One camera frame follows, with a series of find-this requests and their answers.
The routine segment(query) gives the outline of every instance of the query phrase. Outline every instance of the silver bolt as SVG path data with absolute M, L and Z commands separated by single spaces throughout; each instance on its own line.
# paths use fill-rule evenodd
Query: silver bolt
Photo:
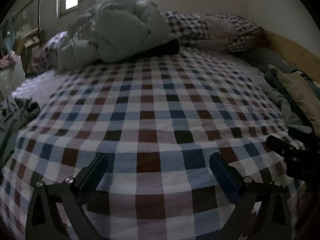
M 42 185 L 43 185 L 43 181 L 38 181 L 36 184 L 37 187 L 41 187 Z
M 252 182 L 252 178 L 251 177 L 244 177 L 244 182 L 250 184 Z
M 64 181 L 65 181 L 65 183 L 67 183 L 67 184 L 71 184 L 71 183 L 74 181 L 74 178 L 73 178 L 73 177 L 68 177 L 68 178 L 66 178 Z
M 281 184 L 281 182 L 279 180 L 275 180 L 275 185 L 280 187 L 282 184 Z

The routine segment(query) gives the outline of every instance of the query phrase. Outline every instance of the green comforter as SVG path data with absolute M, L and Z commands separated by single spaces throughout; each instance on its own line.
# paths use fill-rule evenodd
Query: green comforter
M 8 98 L 0 103 L 0 168 L 14 153 L 19 130 L 40 113 L 31 99 Z
M 175 39 L 151 1 L 105 0 L 89 8 L 69 28 L 58 49 L 58 69 L 96 60 L 113 63 Z

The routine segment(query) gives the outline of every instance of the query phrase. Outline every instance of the wooden headboard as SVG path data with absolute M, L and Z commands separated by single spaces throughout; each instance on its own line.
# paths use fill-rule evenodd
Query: wooden headboard
M 276 33 L 267 31 L 270 49 L 281 54 L 287 61 L 320 83 L 320 59 L 309 50 Z

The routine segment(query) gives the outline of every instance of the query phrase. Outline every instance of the mattress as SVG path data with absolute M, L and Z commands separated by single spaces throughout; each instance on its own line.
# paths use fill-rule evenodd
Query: mattress
M 299 145 L 277 107 L 232 61 L 181 48 L 53 74 L 35 89 L 48 90 L 55 79 L 59 87 L 20 131 L 1 171 L 0 218 L 16 239 L 25 238 L 35 184 L 76 176 L 97 152 L 109 164 L 83 208 L 108 239 L 214 239 L 234 209 L 209 169 L 214 152 L 257 182 L 279 179 L 294 211 L 301 182 L 285 176 L 283 159 L 265 140 L 274 135 Z

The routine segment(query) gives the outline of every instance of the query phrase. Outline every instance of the white radiator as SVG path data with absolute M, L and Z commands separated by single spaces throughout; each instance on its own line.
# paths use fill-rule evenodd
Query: white radiator
M 2 100 L 7 99 L 11 93 L 26 80 L 21 59 L 20 57 L 16 57 L 16 59 L 17 64 L 13 69 L 0 71 L 0 93 L 2 95 L 2 98 L 0 97 L 0 99 Z

